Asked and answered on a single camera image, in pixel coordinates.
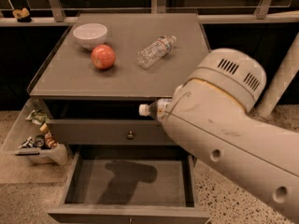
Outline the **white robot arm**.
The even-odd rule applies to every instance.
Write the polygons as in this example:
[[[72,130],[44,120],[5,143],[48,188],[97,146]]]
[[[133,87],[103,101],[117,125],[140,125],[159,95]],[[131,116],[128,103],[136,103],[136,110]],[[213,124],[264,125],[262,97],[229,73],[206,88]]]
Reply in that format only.
[[[248,116],[266,83],[235,49],[214,49],[179,86],[163,128],[194,157],[299,223],[299,133]]]

